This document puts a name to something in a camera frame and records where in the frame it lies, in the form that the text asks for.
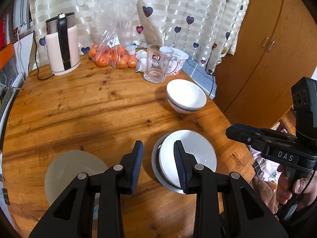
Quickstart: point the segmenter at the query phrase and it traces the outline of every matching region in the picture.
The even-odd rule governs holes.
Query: metal screw
[[[240,174],[238,174],[237,172],[233,172],[233,173],[231,173],[231,177],[233,179],[239,179],[240,178]]]
[[[77,178],[78,178],[79,180],[83,180],[83,179],[85,179],[86,177],[87,177],[87,175],[86,175],[85,173],[80,173],[80,174],[77,175]]]
[[[203,170],[203,165],[202,164],[196,164],[195,165],[196,170]]]
[[[115,170],[115,171],[120,171],[120,170],[122,170],[122,168],[123,168],[122,165],[115,165],[115,166],[114,166],[114,170]]]

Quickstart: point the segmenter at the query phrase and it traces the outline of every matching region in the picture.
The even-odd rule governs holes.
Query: curtain
[[[96,1],[30,0],[40,65],[49,63],[45,21],[59,13],[75,12],[81,52],[97,42],[92,21]],[[212,73],[236,40],[247,4],[248,0],[139,0],[133,42],[139,47],[156,43],[181,49]]]

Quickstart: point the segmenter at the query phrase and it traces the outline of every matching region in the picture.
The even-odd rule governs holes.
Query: human hand
[[[279,165],[277,168],[278,172],[281,172],[281,175],[278,179],[277,191],[276,191],[276,200],[280,204],[286,204],[286,202],[292,197],[292,192],[288,187],[288,178],[285,176],[285,166]],[[292,191],[296,194],[300,194],[305,188],[306,184],[310,180],[310,177],[302,178],[297,180],[293,187]],[[301,201],[299,201],[296,211],[303,209],[306,206],[312,204],[317,198],[317,175],[315,175],[304,192],[304,196]]]

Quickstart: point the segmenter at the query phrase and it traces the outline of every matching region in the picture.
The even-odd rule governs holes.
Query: glass mug handle
[[[180,60],[179,60],[176,56],[172,56],[172,57],[170,58],[169,63],[168,63],[167,71],[168,71],[168,69],[169,69],[169,67],[170,67],[170,62],[171,62],[171,61],[175,61],[175,62],[177,63],[177,65],[176,65],[175,69],[174,69],[172,72],[167,73],[166,76],[171,76],[171,75],[173,75],[173,74],[177,71],[177,69],[178,69],[178,67],[179,67],[179,65],[180,65]]]

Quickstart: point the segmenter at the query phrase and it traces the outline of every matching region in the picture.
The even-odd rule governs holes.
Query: wooden table
[[[164,134],[180,129],[199,132],[213,145],[217,172],[238,171],[250,181],[253,159],[244,144],[228,140],[230,126],[215,103],[197,113],[176,113],[166,99],[166,85],[145,81],[132,69],[99,68],[82,56],[78,69],[64,76],[38,81],[29,74],[16,98],[4,139],[3,172],[9,211],[22,237],[28,237],[48,209],[45,172],[64,151],[85,150],[107,166],[120,162],[136,140],[144,143],[144,157],[136,193],[123,196],[127,238],[188,237],[195,216],[195,195],[174,193],[156,180],[151,153]],[[49,74],[40,68],[40,75]],[[181,72],[168,80],[190,78]]]

